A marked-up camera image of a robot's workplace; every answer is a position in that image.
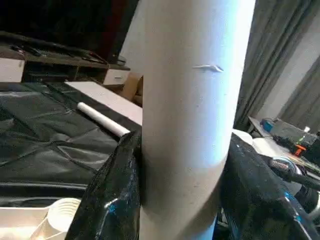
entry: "blue object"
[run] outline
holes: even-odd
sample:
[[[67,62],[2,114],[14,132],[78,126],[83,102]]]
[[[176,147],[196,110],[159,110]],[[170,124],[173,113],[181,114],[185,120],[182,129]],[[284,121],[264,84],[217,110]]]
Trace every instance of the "blue object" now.
[[[271,129],[274,127],[273,123],[267,119],[262,119],[261,125],[268,133],[270,133]]]

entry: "orange object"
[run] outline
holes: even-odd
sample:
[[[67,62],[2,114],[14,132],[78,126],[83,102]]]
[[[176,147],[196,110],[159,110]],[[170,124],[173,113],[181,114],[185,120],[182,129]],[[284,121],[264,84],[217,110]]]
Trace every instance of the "orange object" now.
[[[294,155],[296,155],[297,157],[300,157],[302,151],[306,151],[307,150],[304,146],[301,146],[301,145],[298,145],[298,144],[296,144],[295,146],[297,147],[297,150],[295,151]]]

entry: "white container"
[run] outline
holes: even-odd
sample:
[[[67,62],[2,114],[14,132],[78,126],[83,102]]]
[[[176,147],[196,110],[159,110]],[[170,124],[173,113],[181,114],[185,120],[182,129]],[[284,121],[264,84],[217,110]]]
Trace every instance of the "white container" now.
[[[62,198],[48,207],[0,207],[0,240],[64,240],[79,204]]]

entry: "white cylinder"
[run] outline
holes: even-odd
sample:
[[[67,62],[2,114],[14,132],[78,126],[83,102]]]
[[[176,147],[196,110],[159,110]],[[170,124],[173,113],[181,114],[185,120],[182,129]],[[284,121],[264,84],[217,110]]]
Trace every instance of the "white cylinder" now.
[[[212,239],[254,6],[147,0],[141,240]]]
[[[83,102],[79,102],[77,108],[118,137],[122,137],[123,135],[130,132],[125,127],[121,126],[120,124],[116,123],[115,121],[111,120],[110,118],[106,117],[105,115],[101,114],[100,112]]]

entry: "white tabletop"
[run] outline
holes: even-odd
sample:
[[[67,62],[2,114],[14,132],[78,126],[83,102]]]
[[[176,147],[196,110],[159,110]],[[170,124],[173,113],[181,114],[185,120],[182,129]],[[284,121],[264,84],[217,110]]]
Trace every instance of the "white tabletop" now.
[[[73,81],[66,84],[142,126],[142,108],[127,99],[93,81]]]

